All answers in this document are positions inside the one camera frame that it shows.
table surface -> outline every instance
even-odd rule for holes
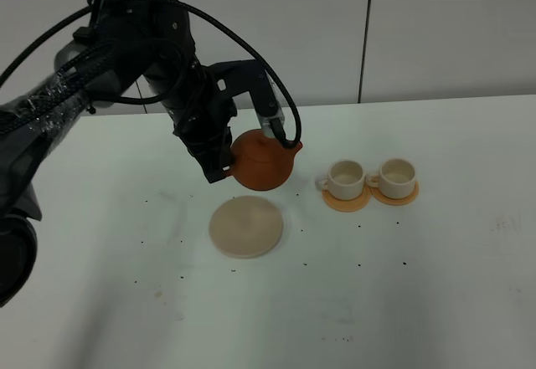
[[[0,311],[3,365],[534,368],[536,96],[300,112],[294,172],[260,194],[283,238],[258,259],[222,255],[208,224],[259,193],[209,185],[166,115],[81,119],[34,180],[39,254]],[[337,159],[394,156],[417,167],[408,206],[339,213],[314,187]]]

